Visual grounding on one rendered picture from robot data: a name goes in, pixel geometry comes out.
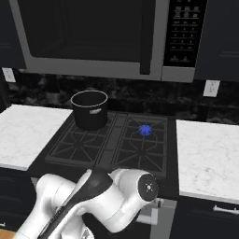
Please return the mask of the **silver black microwave oven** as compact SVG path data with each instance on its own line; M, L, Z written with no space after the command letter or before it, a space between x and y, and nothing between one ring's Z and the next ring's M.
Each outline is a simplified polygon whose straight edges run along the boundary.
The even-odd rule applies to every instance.
M9 0L31 73L191 82L207 0L156 0L140 74L142 0Z

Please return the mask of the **black cooking pot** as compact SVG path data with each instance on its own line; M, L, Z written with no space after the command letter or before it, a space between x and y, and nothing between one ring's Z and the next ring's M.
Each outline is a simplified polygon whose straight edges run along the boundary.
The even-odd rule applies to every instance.
M96 131L107 124L108 96L102 91L80 91L71 97L76 126L83 131Z

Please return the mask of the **dark base cupboard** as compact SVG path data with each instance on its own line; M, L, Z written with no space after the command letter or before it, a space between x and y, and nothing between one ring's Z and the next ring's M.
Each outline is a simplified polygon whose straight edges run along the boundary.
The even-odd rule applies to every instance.
M16 232L35 205L35 186L23 171L0 167L0 223Z

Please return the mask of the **black gas stove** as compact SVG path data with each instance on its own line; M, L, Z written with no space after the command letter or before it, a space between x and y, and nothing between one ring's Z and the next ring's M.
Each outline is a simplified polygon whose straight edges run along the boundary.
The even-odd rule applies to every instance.
M108 236L94 217L85 219L100 239L169 239L179 196L176 120L113 111L107 116L106 126L92 132L80 130L74 117L69 116L36 157L28 173L33 180L51 173L76 182L88 168L108 172L118 168L148 171L156 178L158 197L164 202L161 208L155 203L141 213L148 216L155 212L156 225L135 222L122 235ZM149 125L151 135L141 135L140 125Z

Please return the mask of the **white wall outlet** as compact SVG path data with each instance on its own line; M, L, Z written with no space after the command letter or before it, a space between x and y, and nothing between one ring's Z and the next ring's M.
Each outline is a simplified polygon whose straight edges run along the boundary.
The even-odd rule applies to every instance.
M6 82L12 82L12 83L16 82L16 79L14 77L14 74L11 68L3 68L2 71L5 76Z
M204 85L204 97L216 97L218 95L220 81L219 80L207 80Z

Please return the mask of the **dark wall cupboard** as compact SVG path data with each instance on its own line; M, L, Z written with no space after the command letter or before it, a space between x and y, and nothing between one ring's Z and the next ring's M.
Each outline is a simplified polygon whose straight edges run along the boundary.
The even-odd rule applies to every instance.
M9 0L0 0L0 66L26 68Z
M239 0L208 0L195 79L239 82Z

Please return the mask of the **blue burner flame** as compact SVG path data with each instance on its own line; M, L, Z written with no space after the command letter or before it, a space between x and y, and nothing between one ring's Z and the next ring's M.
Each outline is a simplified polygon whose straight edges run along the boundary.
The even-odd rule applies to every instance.
M149 125L140 125L139 133L143 136L151 135L151 127Z

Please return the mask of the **dark drawer front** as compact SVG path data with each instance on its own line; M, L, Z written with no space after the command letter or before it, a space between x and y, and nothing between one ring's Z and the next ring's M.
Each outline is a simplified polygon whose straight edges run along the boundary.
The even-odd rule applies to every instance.
M239 216L213 211L215 205L239 210L238 204L181 196L176 205L171 238L239 239Z

